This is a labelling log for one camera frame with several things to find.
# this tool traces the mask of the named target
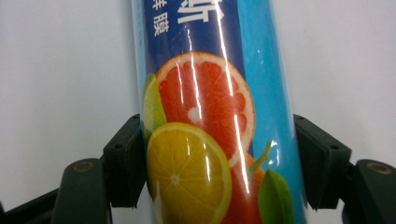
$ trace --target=clamp jaw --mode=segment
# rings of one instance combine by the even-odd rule
[[[396,223],[396,169],[380,161],[349,162],[352,150],[294,115],[305,194],[315,210],[345,203],[345,224]],[[66,167],[61,186],[5,212],[0,223],[112,223],[111,207],[136,207],[147,180],[139,115],[132,116],[100,159]]]

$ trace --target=citrus fruit illustration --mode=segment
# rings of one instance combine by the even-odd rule
[[[163,223],[220,223],[230,204],[230,166],[203,130],[170,122],[148,141],[148,189]]]
[[[264,179],[264,170],[258,167],[252,175],[247,171],[255,163],[253,157],[245,153],[231,170],[233,194],[230,207],[222,224],[261,224],[259,191]]]
[[[144,136],[147,143],[154,130],[166,123],[158,83],[154,74],[149,74],[146,77],[142,112]]]
[[[209,133],[236,163],[255,129],[252,97],[238,70],[219,56],[188,52],[167,61],[156,77],[167,121]]]

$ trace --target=lemon slice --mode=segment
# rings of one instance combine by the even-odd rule
[[[149,74],[146,77],[142,112],[144,136],[147,143],[154,130],[166,123],[158,83],[154,74]]]
[[[230,166],[218,143],[189,124],[171,122],[148,142],[149,192],[160,223],[220,223],[232,194]]]

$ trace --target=plastic wrap roll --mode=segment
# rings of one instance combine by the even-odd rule
[[[133,0],[148,190],[160,223],[305,223],[266,0]]]

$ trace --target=white background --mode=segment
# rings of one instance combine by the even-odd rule
[[[131,11],[127,0],[0,0],[6,210],[58,188],[68,164],[99,158],[138,113]],[[351,147],[353,163],[395,166],[396,2],[276,0],[275,13],[292,112]],[[115,223],[150,223],[148,201],[114,209]],[[342,207],[309,209],[310,223],[341,223]]]

